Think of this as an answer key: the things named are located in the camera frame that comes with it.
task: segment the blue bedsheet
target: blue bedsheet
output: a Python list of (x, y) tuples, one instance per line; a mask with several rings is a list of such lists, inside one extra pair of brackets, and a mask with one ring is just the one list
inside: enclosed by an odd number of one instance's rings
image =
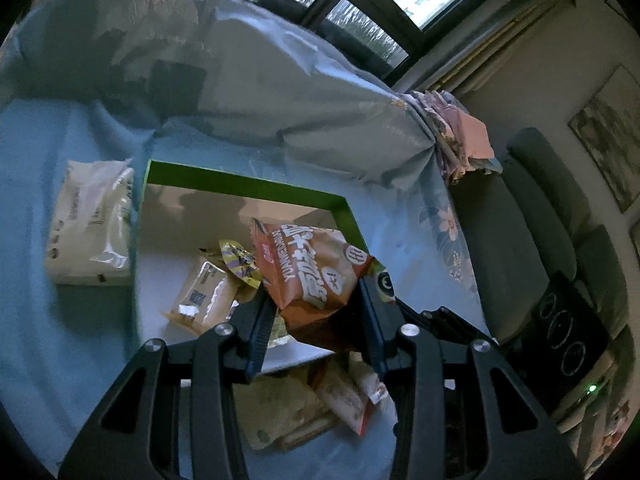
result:
[[(136, 204), (149, 158), (341, 194), (407, 303), (487, 332), (433, 136), (380, 81), (242, 0), (43, 1), (0, 51), (0, 400), (49, 470), (138, 344), (130, 288), (45, 274), (68, 160), (132, 157)], [(393, 445), (376, 419), (247, 462), (382, 479)]]

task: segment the black circular logo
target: black circular logo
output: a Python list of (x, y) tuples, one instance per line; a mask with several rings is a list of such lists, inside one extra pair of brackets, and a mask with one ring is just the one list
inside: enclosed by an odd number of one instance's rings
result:
[(390, 298), (394, 297), (394, 286), (391, 283), (391, 277), (386, 270), (383, 270), (378, 275), (378, 288), (382, 291), (385, 296)]

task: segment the qr code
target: qr code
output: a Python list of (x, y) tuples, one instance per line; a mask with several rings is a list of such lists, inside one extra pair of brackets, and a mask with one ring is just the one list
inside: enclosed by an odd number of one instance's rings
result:
[(197, 290), (194, 290), (189, 296), (189, 302), (197, 306), (202, 306), (202, 302), (204, 301), (205, 298), (206, 298), (205, 294)]

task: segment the cardboard box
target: cardboard box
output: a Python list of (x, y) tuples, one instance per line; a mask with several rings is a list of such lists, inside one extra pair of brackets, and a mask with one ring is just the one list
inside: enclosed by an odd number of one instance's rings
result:
[[(152, 337), (167, 344), (194, 336), (168, 322), (169, 311), (198, 249), (216, 248), (221, 238), (252, 249), (252, 217), (340, 229), (346, 240), (367, 250), (347, 201), (337, 195), (269, 180), (150, 161), (135, 268), (135, 312), (140, 343)], [(267, 350), (263, 372), (324, 357), (328, 350), (293, 341)]]

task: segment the white plastic package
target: white plastic package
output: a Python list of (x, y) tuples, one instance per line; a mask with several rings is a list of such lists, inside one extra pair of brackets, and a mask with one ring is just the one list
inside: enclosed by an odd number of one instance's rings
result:
[(130, 281), (130, 160), (69, 161), (53, 214), (45, 267), (55, 283)]

